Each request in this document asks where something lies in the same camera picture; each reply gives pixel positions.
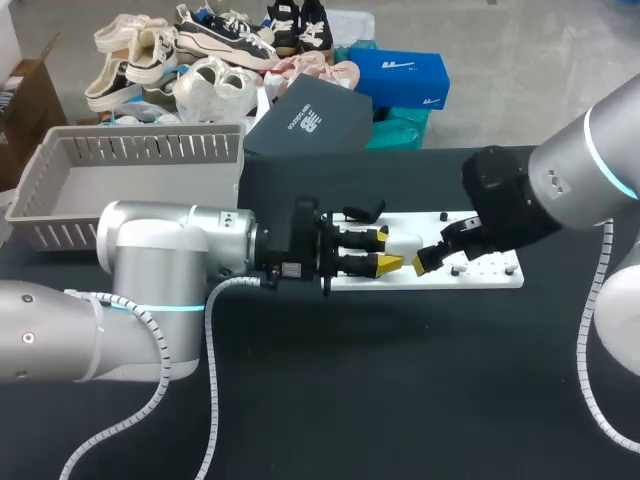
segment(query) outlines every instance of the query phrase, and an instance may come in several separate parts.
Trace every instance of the white label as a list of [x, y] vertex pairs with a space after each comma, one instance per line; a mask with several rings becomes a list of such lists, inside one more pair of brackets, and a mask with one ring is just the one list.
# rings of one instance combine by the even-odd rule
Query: white label
[[238, 212], [220, 212], [220, 225], [223, 228], [235, 228]]
[[282, 262], [282, 276], [300, 278], [302, 276], [302, 265], [299, 263]]
[[409, 63], [383, 62], [382, 68], [410, 67], [411, 65], [415, 65], [415, 64], [416, 62], [409, 62]]

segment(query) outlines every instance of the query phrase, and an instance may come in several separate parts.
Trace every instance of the white mounting plate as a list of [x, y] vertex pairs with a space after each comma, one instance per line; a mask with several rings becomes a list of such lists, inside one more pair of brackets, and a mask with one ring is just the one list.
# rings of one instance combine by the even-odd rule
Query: white mounting plate
[[[442, 240], [440, 232], [450, 223], [476, 216], [476, 212], [447, 212], [448, 220], [440, 221], [441, 212], [383, 213], [373, 225], [345, 222], [342, 214], [333, 217], [334, 225], [341, 230], [362, 231], [368, 228], [389, 226], [389, 236], [394, 232], [422, 237], [423, 246], [435, 245]], [[340, 255], [363, 255], [362, 251], [340, 248]], [[400, 270], [383, 275], [378, 279], [352, 277], [340, 273], [332, 279], [331, 290], [462, 290], [520, 288], [524, 283], [522, 268], [514, 250], [506, 253], [492, 253], [467, 260], [463, 252], [455, 253], [444, 260], [444, 267], [422, 277], [416, 275], [411, 264]], [[463, 266], [467, 270], [458, 276], [451, 275], [451, 267]], [[512, 275], [505, 274], [507, 266], [517, 266]]]

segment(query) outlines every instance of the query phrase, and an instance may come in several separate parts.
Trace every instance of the shoe box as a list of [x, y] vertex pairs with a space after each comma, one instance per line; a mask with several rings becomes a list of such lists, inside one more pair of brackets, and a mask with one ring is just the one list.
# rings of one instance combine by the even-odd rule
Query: shoe box
[[21, 77], [0, 114], [0, 191], [14, 188], [22, 170], [51, 127], [67, 125], [60, 100], [44, 63], [54, 38], [36, 60], [22, 60], [11, 74]]
[[450, 81], [439, 54], [351, 48], [349, 60], [360, 68], [356, 91], [374, 107], [444, 108]]
[[371, 98], [300, 75], [253, 127], [249, 154], [339, 153], [364, 150], [373, 131]]

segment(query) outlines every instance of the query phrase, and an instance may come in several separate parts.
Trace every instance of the black sneaker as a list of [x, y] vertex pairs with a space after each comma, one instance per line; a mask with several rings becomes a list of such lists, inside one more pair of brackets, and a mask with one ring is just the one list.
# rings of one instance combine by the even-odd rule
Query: black sneaker
[[209, 15], [200, 22], [185, 5], [176, 7], [176, 46], [213, 55], [251, 70], [270, 70], [278, 63], [276, 51], [258, 35], [238, 30], [237, 19]]
[[325, 58], [333, 56], [333, 36], [327, 12], [320, 0], [305, 0], [300, 16], [303, 32], [300, 34], [300, 46], [302, 51], [317, 50], [322, 52]]
[[290, 57], [298, 53], [300, 47], [300, 8], [293, 0], [276, 0], [272, 7], [267, 7], [271, 18], [271, 31], [275, 36], [273, 46], [280, 58]]
[[[213, 1], [213, 0], [212, 2], [215, 8], [211, 7], [208, 1], [205, 1], [204, 7], [203, 7], [204, 12], [208, 12], [209, 15], [218, 15], [219, 17], [222, 17], [226, 20], [233, 21], [235, 19], [237, 20], [236, 29], [239, 32], [255, 33], [262, 40], [267, 42], [269, 45], [273, 45], [273, 41], [274, 41], [273, 32], [271, 32], [271, 29], [269, 27], [263, 27], [262, 25], [252, 24], [251, 21], [249, 20], [249, 16], [246, 14], [238, 13], [230, 9], [225, 10], [226, 8], [228, 8], [228, 6], [224, 2]], [[196, 14], [198, 19], [200, 19], [203, 10], [200, 10]]]
[[140, 96], [140, 85], [127, 80], [128, 65], [126, 60], [107, 57], [100, 76], [84, 92], [92, 112], [108, 112]]

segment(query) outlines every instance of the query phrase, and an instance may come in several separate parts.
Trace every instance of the pink sneaker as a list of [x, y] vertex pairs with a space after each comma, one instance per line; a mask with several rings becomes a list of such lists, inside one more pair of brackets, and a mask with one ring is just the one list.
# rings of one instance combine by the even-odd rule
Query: pink sneaker
[[306, 52], [280, 60], [264, 76], [267, 95], [270, 99], [281, 96], [304, 70], [324, 63], [325, 58], [321, 52]]
[[321, 66], [312, 65], [306, 68], [302, 73], [311, 75], [335, 85], [353, 90], [360, 81], [360, 69], [353, 62], [340, 62], [334, 66], [326, 63]]

